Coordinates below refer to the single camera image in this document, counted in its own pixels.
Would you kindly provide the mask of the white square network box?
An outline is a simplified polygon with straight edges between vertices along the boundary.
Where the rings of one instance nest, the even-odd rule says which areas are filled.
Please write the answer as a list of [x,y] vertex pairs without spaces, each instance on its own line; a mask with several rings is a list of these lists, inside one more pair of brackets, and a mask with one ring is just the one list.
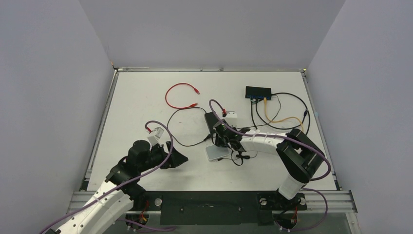
[[227,147],[211,145],[205,148],[205,153],[209,162],[215,162],[229,156],[230,150]]

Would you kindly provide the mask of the black ribbed network switch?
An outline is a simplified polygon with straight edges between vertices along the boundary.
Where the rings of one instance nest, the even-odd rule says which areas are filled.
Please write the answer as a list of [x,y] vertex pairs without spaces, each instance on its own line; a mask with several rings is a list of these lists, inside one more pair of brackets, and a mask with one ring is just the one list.
[[271,100],[272,93],[271,88],[246,86],[245,87],[245,98],[249,99],[267,99]]

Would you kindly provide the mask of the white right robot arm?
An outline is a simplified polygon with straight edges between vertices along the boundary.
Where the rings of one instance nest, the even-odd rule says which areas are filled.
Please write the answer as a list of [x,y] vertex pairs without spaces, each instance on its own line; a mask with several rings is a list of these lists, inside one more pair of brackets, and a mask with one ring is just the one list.
[[325,178],[331,171],[324,153],[299,129],[284,134],[260,133],[249,128],[236,130],[226,122],[213,126],[218,138],[236,152],[266,153],[280,157],[288,176],[277,189],[275,203],[287,208],[310,181]]

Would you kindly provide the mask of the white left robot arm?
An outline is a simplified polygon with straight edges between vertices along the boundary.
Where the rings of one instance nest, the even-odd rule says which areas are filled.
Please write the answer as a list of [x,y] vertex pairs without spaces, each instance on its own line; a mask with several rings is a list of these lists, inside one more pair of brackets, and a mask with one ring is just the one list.
[[138,181],[150,171],[176,168],[188,158],[173,148],[148,141],[135,141],[128,154],[111,168],[100,187],[82,208],[69,213],[66,222],[45,234],[101,234],[123,213],[141,209],[145,204],[145,189]]

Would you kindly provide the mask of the black power brick adapter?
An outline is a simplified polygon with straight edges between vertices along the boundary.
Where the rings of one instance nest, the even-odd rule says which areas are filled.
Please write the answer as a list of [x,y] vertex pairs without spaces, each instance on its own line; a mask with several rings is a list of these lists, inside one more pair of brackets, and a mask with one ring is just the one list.
[[214,125],[218,122],[218,119],[212,112],[208,112],[204,114],[204,118],[208,127],[210,134],[214,134]]

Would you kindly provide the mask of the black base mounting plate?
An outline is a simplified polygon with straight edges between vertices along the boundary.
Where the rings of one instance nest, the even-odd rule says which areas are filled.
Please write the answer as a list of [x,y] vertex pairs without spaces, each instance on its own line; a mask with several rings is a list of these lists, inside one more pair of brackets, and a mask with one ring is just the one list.
[[122,218],[162,225],[273,225],[289,213],[306,211],[303,193],[286,200],[276,191],[148,191]]

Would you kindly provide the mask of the aluminium frame rail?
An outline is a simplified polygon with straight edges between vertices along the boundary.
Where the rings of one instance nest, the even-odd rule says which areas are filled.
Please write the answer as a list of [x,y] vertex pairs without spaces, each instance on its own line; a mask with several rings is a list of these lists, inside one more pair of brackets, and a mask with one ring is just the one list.
[[105,127],[106,119],[107,119],[107,116],[108,116],[108,112],[109,112],[110,105],[111,105],[111,102],[112,102],[113,94],[114,94],[115,87],[116,87],[116,84],[117,84],[118,74],[119,74],[119,68],[116,68],[114,70],[114,74],[113,74],[113,78],[112,78],[111,85],[110,85],[110,88],[109,88],[109,92],[108,92],[108,95],[107,95],[107,98],[106,98],[106,101],[105,101],[104,110],[103,110],[103,113],[102,113],[102,116],[101,116],[101,119],[100,119],[100,122],[99,122],[99,127],[98,127],[97,134],[96,134],[96,137],[95,137],[95,140],[94,140],[94,144],[93,144],[92,152],[91,152],[91,155],[90,155],[89,163],[88,163],[84,178],[83,178],[83,180],[81,182],[81,185],[80,185],[80,188],[79,188],[80,192],[87,190],[87,186],[88,186],[89,181],[90,181],[90,177],[91,177],[91,174],[92,174],[92,171],[93,171],[93,166],[94,166],[97,150],[98,150],[98,147],[99,147],[99,144],[100,144],[100,141],[101,141],[102,133],[103,133],[103,130],[104,130],[104,127]]

